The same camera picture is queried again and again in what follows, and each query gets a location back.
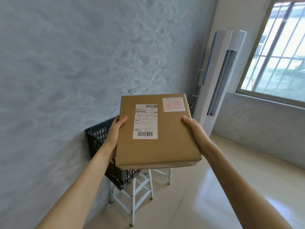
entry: basket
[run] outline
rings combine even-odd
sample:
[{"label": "basket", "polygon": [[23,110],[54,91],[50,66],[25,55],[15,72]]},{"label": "basket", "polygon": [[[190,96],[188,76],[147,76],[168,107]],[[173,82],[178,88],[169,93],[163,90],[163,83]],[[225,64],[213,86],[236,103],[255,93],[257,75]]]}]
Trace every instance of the basket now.
[{"label": "basket", "polygon": [[[93,158],[106,140],[107,133],[114,119],[115,118],[109,119],[85,129],[91,158]],[[119,190],[122,190],[139,174],[139,172],[139,170],[122,170],[116,167],[114,157],[109,163],[105,175]]]}]

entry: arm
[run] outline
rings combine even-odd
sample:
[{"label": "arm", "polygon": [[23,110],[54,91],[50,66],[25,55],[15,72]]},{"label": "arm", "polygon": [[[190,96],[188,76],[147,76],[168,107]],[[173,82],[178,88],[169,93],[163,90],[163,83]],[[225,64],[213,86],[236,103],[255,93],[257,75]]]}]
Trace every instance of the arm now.
[{"label": "arm", "polygon": [[107,139],[70,188],[44,216],[36,229],[83,228],[98,187],[109,162],[115,155],[119,128],[127,121],[124,117],[113,120]]},{"label": "arm", "polygon": [[292,229],[279,212],[234,169],[221,150],[194,120],[183,116],[193,130],[201,154],[207,159],[242,228]]}]

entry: stool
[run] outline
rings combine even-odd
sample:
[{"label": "stool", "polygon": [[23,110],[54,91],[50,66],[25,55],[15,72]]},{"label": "stool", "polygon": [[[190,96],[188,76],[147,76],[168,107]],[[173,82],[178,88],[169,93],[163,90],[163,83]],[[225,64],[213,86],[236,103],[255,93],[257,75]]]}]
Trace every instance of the stool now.
[{"label": "stool", "polygon": [[166,176],[166,177],[168,178],[167,184],[170,185],[171,172],[173,171],[173,168],[170,168],[170,171],[169,171],[168,173],[164,173],[164,172],[162,172],[162,171],[160,171],[160,170],[158,170],[158,169],[153,169],[153,170],[156,171],[156,172],[158,172],[158,173],[160,173],[160,174],[162,174],[162,175],[164,175],[164,176]]},{"label": "stool", "polygon": [[[116,200],[118,204],[129,214],[131,215],[132,222],[131,226],[133,227],[135,224],[135,211],[139,208],[139,206],[143,203],[143,201],[150,195],[150,199],[153,200],[153,181],[151,178],[151,171],[148,170],[148,177],[144,175],[143,173],[139,173],[139,176],[144,178],[144,181],[141,182],[139,179],[134,178],[132,180],[133,184],[133,190],[132,190],[132,196],[130,196],[125,190],[119,190],[115,185],[113,185],[111,195],[110,195],[110,202],[113,202],[113,200]],[[140,192],[141,189],[144,189],[146,193],[142,196],[142,198],[136,203],[135,202],[135,196]],[[132,199],[132,208],[129,210],[127,206],[117,197],[117,194],[121,192],[123,193],[127,198]]]}]

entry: white floor-standing air conditioner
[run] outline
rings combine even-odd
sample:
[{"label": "white floor-standing air conditioner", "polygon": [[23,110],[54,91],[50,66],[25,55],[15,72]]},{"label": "white floor-standing air conditioner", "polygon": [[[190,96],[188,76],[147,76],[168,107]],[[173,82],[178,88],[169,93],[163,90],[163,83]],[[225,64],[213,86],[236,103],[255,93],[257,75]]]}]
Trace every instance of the white floor-standing air conditioner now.
[{"label": "white floor-standing air conditioner", "polygon": [[211,134],[247,32],[216,31],[193,118]]}]

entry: textured wall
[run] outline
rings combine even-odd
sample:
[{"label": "textured wall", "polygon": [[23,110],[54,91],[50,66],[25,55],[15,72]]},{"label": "textured wall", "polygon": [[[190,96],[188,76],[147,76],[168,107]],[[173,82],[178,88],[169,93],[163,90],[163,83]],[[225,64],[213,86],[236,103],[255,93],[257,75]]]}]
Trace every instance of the textured wall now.
[{"label": "textured wall", "polygon": [[227,92],[213,132],[305,169],[305,110]]},{"label": "textured wall", "polygon": [[[120,96],[195,85],[217,0],[0,0],[0,228],[33,228]],[[90,213],[106,203],[105,179]]]}]

